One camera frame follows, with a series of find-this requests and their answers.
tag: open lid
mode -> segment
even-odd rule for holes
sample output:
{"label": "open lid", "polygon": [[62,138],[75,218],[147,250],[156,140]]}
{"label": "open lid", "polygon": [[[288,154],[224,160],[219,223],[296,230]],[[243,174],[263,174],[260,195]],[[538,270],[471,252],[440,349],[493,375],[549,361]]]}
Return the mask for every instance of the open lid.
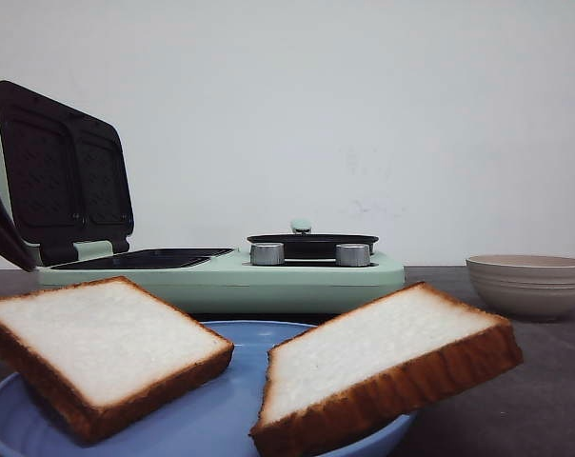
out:
{"label": "open lid", "polygon": [[133,212],[113,126],[1,81],[0,136],[12,218],[43,265],[77,261],[76,242],[129,250]]}

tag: black cooking plate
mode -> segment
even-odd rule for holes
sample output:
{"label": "black cooking plate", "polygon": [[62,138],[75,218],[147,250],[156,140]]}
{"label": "black cooking plate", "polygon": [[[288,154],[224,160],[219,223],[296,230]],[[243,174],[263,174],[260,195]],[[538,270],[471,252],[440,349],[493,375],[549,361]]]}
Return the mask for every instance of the black cooking plate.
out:
{"label": "black cooking plate", "polygon": [[355,243],[370,246],[379,241],[378,236],[328,235],[322,233],[255,235],[249,236],[251,243],[283,243],[287,259],[333,259],[336,245]]}

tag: dark countertop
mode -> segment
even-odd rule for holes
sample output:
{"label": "dark countertop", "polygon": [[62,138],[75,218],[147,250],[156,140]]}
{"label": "dark countertop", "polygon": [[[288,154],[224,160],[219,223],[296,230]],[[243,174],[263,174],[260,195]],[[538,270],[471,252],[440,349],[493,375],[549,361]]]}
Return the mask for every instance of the dark countertop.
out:
{"label": "dark countertop", "polygon": [[[408,267],[406,282],[428,281],[478,308],[465,267]],[[35,273],[0,270],[0,296],[37,289]],[[199,320],[274,319],[318,324],[327,315],[196,314]],[[575,457],[575,310],[554,323],[512,321],[525,363],[423,408],[391,457]],[[0,361],[0,381],[11,373]]]}

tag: white bread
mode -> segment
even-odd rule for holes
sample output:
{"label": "white bread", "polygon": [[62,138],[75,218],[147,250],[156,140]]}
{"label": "white bread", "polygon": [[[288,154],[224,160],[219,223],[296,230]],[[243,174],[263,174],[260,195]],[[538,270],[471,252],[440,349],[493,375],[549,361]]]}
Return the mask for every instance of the white bread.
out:
{"label": "white bread", "polygon": [[88,442],[217,376],[232,350],[126,278],[0,299],[0,356]]}
{"label": "white bread", "polygon": [[265,457],[325,452],[522,360],[507,319],[418,283],[271,349],[250,435]]}

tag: beige bowl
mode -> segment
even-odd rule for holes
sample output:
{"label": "beige bowl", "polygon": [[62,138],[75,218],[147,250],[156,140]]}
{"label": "beige bowl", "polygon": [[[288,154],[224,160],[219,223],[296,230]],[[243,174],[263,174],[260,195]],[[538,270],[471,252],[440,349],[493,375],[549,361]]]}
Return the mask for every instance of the beige bowl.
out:
{"label": "beige bowl", "polygon": [[476,292],[501,313],[553,320],[575,308],[575,259],[477,255],[466,263]]}

